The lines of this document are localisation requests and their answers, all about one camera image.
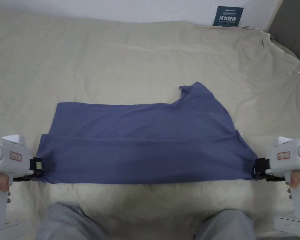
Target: folded t-shirt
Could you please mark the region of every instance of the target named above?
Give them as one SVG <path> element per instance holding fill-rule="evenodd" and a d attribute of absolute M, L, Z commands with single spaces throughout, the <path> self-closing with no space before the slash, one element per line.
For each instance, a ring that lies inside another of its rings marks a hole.
<path fill-rule="evenodd" d="M 41 137 L 49 183 L 184 183 L 252 179 L 255 153 L 201 83 L 173 104 L 59 103 Z"/>

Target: beige bedsheet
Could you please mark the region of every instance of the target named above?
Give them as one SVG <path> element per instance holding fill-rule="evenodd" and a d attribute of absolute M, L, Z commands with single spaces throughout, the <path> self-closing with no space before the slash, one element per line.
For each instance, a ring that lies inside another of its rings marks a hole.
<path fill-rule="evenodd" d="M 259 157 L 278 136 L 300 136 L 300 62 L 260 30 L 189 22 L 119 23 L 0 9 L 0 136 L 21 134 L 33 155 L 56 104 L 172 103 L 203 83 Z M 258 237 L 291 213 L 287 186 L 265 181 L 169 185 L 15 183 L 9 219 L 33 232 L 56 201 L 76 202 L 109 239 L 191 239 L 224 209 L 252 217 Z"/>

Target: gray pants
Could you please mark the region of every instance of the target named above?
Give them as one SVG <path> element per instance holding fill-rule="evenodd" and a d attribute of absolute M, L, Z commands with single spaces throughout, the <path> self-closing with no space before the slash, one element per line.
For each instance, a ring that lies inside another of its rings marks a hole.
<path fill-rule="evenodd" d="M 105 240 L 100 228 L 86 217 L 78 205 L 57 203 L 51 206 L 36 240 Z M 194 240 L 255 239 L 251 220 L 238 210 L 223 211 L 206 221 Z"/>

